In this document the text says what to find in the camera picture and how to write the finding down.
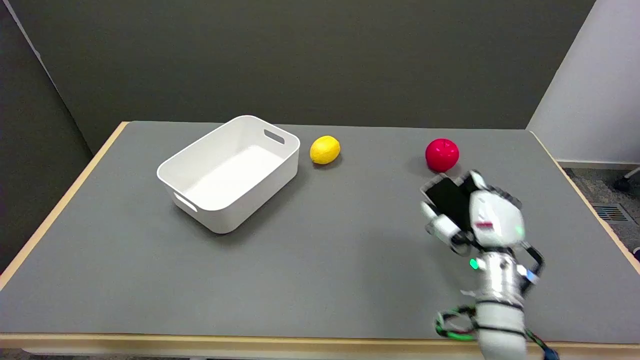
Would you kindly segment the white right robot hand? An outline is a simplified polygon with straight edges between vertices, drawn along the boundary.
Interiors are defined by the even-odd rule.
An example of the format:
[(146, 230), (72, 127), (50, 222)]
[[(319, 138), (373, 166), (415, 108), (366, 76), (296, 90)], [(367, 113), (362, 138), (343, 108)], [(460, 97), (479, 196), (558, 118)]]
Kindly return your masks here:
[(457, 178), (439, 173), (419, 191), (426, 231), (451, 249), (515, 249), (526, 242), (520, 201), (477, 170)]

